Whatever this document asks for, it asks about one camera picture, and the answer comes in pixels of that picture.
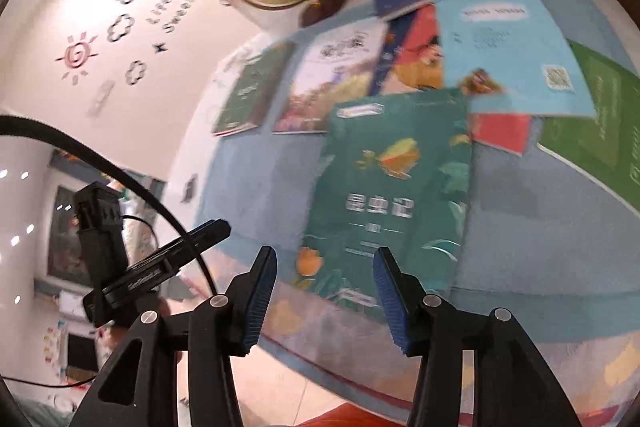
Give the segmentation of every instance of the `red object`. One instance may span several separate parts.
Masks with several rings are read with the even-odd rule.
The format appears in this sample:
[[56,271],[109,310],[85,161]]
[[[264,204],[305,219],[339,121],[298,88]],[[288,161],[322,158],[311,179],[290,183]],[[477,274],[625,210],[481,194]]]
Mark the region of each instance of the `red object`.
[[530,114],[472,114],[471,136],[503,151],[522,156],[529,137]]

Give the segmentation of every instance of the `red sun decal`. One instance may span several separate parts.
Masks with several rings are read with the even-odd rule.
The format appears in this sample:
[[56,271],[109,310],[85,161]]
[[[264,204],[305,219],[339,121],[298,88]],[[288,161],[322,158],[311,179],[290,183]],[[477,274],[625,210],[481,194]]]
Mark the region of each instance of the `red sun decal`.
[[[78,41],[76,41],[73,38],[73,36],[69,36],[66,38],[69,45],[65,50],[65,54],[63,57],[56,58],[56,61],[64,60],[65,66],[68,68],[68,71],[62,75],[63,80],[69,76],[69,73],[71,73],[71,70],[77,70],[81,68],[82,66],[85,65],[85,63],[87,62],[87,60],[89,60],[90,57],[95,57],[97,55],[97,53],[91,52],[91,44],[97,38],[98,38],[98,35],[96,35],[95,37],[92,37],[89,41],[87,41],[86,32],[82,32],[82,34],[80,35],[80,39]],[[82,76],[87,76],[89,74],[84,70],[80,70],[79,73]],[[77,74],[73,75],[72,81],[74,86],[78,83]]]

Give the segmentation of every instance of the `light blue book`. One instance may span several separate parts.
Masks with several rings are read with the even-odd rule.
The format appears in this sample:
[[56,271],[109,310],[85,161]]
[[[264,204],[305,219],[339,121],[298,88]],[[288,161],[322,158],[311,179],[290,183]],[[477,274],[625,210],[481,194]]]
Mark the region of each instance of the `light blue book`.
[[444,84],[471,112],[595,117],[571,48],[541,0],[436,3]]

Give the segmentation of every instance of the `black cable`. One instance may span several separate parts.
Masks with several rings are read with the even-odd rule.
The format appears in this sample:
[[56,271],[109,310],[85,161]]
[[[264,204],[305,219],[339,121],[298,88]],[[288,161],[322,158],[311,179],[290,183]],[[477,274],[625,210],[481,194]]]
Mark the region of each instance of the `black cable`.
[[135,179],[129,176],[126,172],[124,172],[119,167],[115,166],[113,163],[108,161],[108,159],[99,155],[94,150],[90,149],[86,145],[80,143],[78,140],[71,138],[69,135],[63,133],[62,131],[47,125],[45,123],[31,120],[30,118],[22,118],[20,116],[0,116],[0,136],[22,136],[25,138],[31,138],[37,141],[43,141],[52,145],[53,147],[57,147],[63,151],[67,151],[80,158],[82,161],[89,163],[92,167],[98,169],[100,172],[104,172],[111,178],[122,183],[125,187],[130,188],[139,195],[149,206],[154,209],[158,214],[160,214],[164,219],[169,222],[169,224],[174,227],[175,231],[178,232],[180,238],[184,241],[188,250],[190,251],[193,258],[197,261],[200,266],[200,270],[202,270],[202,274],[204,278],[207,280],[207,285],[209,285],[209,290],[212,295],[216,295],[218,292],[216,291],[216,285],[213,282],[209,269],[205,264],[200,252],[195,246],[193,239],[184,229],[184,227],[175,219],[174,214],[169,212],[169,210],[164,206],[164,204],[158,201],[149,190],[140,185]]
[[20,382],[20,383],[26,383],[28,385],[36,385],[38,387],[49,387],[50,389],[69,389],[70,387],[79,387],[81,385],[84,385],[86,383],[89,383],[95,380],[95,377],[91,377],[76,383],[68,383],[66,385],[51,385],[48,383],[32,382],[31,380],[22,380],[20,378],[3,377],[2,375],[0,375],[0,378],[2,378],[3,380],[9,380],[12,382]]
[[156,230],[154,230],[154,227],[152,227],[148,221],[145,221],[144,219],[138,216],[129,216],[129,214],[125,214],[124,216],[122,216],[122,219],[133,219],[134,221],[139,221],[140,223],[144,223],[146,226],[148,226],[149,230],[151,230],[151,234],[153,234],[154,236],[154,241],[156,242],[156,250],[160,248],[160,241],[158,241]]

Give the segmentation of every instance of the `beige floor tile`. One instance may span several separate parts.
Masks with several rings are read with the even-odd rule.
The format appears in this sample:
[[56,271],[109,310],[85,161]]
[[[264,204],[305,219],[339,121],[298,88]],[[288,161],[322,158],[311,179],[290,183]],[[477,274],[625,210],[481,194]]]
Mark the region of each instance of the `beige floor tile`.
[[261,422],[293,425],[305,390],[304,377],[258,346],[244,359],[232,357],[231,367],[238,401],[243,416],[251,416],[251,427],[261,427]]
[[345,401],[337,396],[337,394],[330,393],[326,389],[308,380],[305,393],[302,396],[302,402],[300,403],[300,410],[296,416],[295,425],[320,416],[344,402]]

